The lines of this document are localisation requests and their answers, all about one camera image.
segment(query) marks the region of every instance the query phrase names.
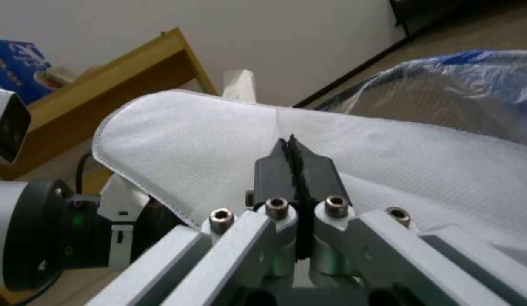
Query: white fabric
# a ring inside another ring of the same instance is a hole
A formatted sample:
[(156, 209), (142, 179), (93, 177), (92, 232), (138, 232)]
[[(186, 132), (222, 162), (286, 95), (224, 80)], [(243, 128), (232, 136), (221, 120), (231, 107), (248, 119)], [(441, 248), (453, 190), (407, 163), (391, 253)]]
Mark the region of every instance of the white fabric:
[(254, 162), (291, 133), (333, 159), (360, 213), (403, 207), (422, 231), (456, 223), (527, 265), (527, 147), (500, 139), (164, 91), (109, 116), (93, 147), (197, 227), (219, 207), (241, 215)]

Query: blue plastic sheet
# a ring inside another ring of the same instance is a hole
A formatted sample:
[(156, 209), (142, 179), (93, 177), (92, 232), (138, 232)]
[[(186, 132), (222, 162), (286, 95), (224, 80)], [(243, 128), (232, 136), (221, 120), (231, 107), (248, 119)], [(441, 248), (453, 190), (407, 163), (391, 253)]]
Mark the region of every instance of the blue plastic sheet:
[(527, 51), (474, 50), (404, 62), (319, 109), (448, 126), (527, 145)]

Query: floor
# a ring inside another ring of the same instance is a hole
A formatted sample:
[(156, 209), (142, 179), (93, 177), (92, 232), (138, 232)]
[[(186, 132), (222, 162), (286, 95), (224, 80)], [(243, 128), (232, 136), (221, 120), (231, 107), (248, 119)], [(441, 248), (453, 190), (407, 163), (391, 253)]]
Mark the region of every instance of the floor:
[[(313, 108), (344, 89), (394, 65), (438, 54), (470, 49), (527, 49), (527, 1), (466, 9), (432, 27), (412, 42), (345, 81), (307, 108)], [(118, 275), (109, 269), (66, 271), (58, 282), (31, 305), (82, 305)]]
[(314, 108), (370, 76), (395, 65), (465, 50), (527, 50), (527, 0), (489, 1), (486, 8), (468, 6), (432, 26), (398, 50), (335, 87), (305, 108)]

